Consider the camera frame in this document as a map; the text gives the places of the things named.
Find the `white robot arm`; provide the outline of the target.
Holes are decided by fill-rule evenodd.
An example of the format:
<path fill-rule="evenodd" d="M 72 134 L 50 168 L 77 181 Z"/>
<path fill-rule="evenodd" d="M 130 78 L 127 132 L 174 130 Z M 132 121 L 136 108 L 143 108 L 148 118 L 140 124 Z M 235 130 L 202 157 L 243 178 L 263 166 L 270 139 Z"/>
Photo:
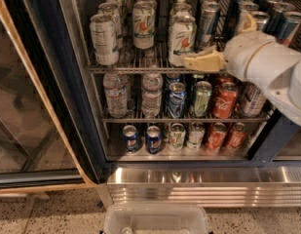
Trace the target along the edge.
<path fill-rule="evenodd" d="M 301 53 L 281 45 L 257 28 L 254 17 L 241 16 L 244 28 L 222 52 L 209 47 L 182 57 L 184 67 L 202 72 L 226 70 L 256 85 L 284 116 L 301 126 Z"/>

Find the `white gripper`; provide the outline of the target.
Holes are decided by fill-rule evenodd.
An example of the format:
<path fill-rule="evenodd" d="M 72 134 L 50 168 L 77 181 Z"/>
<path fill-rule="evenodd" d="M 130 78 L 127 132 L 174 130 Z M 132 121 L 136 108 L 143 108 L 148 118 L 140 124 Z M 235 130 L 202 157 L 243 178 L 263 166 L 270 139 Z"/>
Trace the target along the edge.
<path fill-rule="evenodd" d="M 224 56 L 215 46 L 211 46 L 198 53 L 183 56 L 184 67 L 202 72 L 217 72 L 225 65 L 230 75 L 243 82 L 274 82 L 277 75 L 272 66 L 267 67 L 266 60 L 259 63 L 257 55 L 265 46 L 274 45 L 276 39 L 256 30 L 256 19 L 251 14 L 243 14 L 240 22 L 241 34 L 227 42 Z"/>

